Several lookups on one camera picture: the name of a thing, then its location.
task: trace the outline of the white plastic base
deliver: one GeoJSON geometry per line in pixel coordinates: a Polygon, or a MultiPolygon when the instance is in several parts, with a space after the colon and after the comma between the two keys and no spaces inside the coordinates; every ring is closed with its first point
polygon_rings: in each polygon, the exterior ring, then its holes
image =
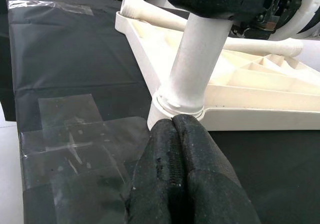
{"type": "MultiPolygon", "coordinates": [[[[182,32],[116,15],[153,96],[148,126],[171,118],[157,101],[182,32]]],[[[223,50],[205,92],[199,120],[209,130],[320,129],[320,73],[290,58],[223,50]]]]}

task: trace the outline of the floor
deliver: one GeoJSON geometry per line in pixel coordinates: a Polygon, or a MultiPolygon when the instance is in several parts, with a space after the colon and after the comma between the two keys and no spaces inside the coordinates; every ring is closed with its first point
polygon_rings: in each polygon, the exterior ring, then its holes
{"type": "Polygon", "coordinates": [[[0,105],[0,223],[23,224],[22,179],[15,122],[5,121],[0,105]]]}

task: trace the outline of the transparent tape strip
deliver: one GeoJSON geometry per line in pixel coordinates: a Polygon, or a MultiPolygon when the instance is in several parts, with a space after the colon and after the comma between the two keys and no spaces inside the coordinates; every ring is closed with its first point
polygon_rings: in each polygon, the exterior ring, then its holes
{"type": "Polygon", "coordinates": [[[84,14],[93,16],[93,12],[90,7],[84,5],[72,5],[61,2],[51,2],[51,1],[34,1],[34,0],[11,0],[8,1],[8,9],[15,8],[27,8],[27,7],[38,7],[47,6],[51,8],[61,9],[67,12],[72,12],[76,14],[84,14]]]}

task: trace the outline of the white pole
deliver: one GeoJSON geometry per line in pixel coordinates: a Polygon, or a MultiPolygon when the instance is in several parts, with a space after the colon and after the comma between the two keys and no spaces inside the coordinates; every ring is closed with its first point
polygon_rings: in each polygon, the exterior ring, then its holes
{"type": "Polygon", "coordinates": [[[190,14],[169,79],[158,92],[159,104],[170,114],[201,115],[205,89],[231,27],[231,21],[190,14]]]}

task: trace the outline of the table surface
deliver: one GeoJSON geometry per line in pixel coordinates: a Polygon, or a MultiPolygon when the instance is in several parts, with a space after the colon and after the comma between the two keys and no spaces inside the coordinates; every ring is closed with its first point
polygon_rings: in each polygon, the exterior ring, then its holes
{"type": "MultiPolygon", "coordinates": [[[[121,4],[34,1],[86,6],[93,15],[51,7],[9,10],[20,135],[42,129],[43,98],[91,94],[103,121],[146,119],[151,96],[126,37],[114,29],[121,4]]],[[[235,168],[262,223],[320,223],[320,131],[229,131],[211,136],[235,168]]],[[[32,145],[24,141],[20,139],[21,146],[32,145]]],[[[24,179],[32,177],[32,172],[23,174],[24,179]]],[[[28,195],[38,206],[53,198],[36,203],[37,193],[28,195]]],[[[34,213],[25,214],[25,223],[32,221],[34,213]]]]}

